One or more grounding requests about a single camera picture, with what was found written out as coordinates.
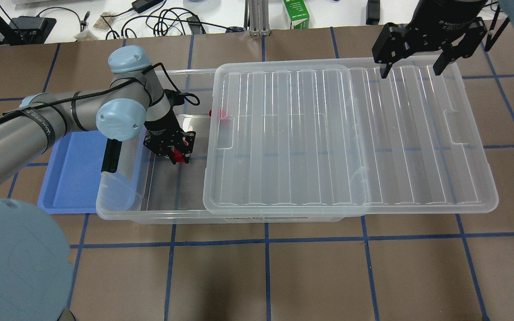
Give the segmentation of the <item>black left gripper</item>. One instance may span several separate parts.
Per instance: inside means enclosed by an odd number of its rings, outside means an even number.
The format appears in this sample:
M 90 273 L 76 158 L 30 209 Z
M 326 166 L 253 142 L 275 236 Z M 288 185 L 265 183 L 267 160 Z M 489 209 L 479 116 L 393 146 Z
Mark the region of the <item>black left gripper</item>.
M 156 155 L 169 158 L 169 160 L 175 160 L 174 149 L 177 149 L 178 162 L 190 163 L 195 146 L 195 131 L 184 131 L 176 117 L 146 121 L 144 126 L 148 132 L 143 141 L 146 148 Z

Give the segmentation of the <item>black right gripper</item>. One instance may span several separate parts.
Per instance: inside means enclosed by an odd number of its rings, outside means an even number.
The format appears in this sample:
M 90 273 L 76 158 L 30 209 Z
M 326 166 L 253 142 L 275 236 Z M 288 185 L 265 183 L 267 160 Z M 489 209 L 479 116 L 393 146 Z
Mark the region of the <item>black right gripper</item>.
M 386 79 L 394 63 L 418 52 L 441 49 L 433 66 L 437 76 L 457 59 L 472 56 L 487 34 L 479 17 L 485 4 L 485 0 L 420 0 L 406 27 L 385 24 L 372 48 L 380 77 Z

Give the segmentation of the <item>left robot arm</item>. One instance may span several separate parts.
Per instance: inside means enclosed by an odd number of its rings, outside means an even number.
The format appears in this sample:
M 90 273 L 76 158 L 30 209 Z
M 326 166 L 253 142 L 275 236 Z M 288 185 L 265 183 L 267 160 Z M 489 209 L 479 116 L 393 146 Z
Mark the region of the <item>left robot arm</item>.
M 104 172 L 116 172 L 124 141 L 145 129 L 143 144 L 176 164 L 188 163 L 196 133 L 182 128 L 173 108 L 189 93 L 163 88 L 138 45 L 108 57 L 114 79 L 102 91 L 40 93 L 0 118 L 0 184 L 72 132 L 99 131 L 107 140 Z M 57 222 L 28 202 L 0 198 L 0 321 L 75 321 L 67 308 L 73 265 Z

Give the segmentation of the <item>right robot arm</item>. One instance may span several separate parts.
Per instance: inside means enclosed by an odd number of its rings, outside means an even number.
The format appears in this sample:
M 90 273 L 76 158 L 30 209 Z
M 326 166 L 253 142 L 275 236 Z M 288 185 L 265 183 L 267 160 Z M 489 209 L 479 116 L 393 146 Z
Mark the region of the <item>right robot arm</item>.
M 500 0 L 494 19 L 503 12 L 506 19 L 499 29 L 487 27 L 480 16 L 485 0 L 421 0 L 405 27 L 387 23 L 375 41 L 372 53 L 387 78 L 393 64 L 416 53 L 440 51 L 433 65 L 435 75 L 459 58 L 469 58 L 481 43 L 489 51 L 508 24 L 514 25 L 514 0 Z

